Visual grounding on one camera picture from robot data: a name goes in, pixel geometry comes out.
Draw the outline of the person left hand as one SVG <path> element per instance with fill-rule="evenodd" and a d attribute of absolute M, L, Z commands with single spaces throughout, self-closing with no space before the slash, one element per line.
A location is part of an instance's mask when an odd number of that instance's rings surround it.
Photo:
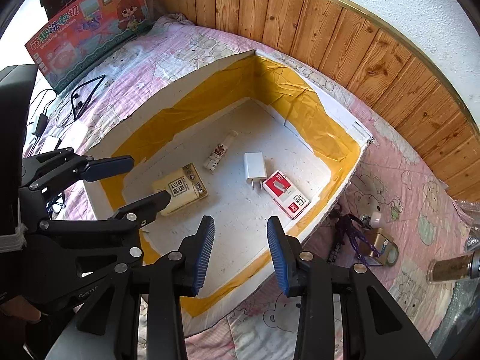
<path fill-rule="evenodd" d="M 37 322 L 41 319 L 41 312 L 22 296 L 14 297 L 1 304 L 1 312 L 10 317 L 28 322 Z"/>

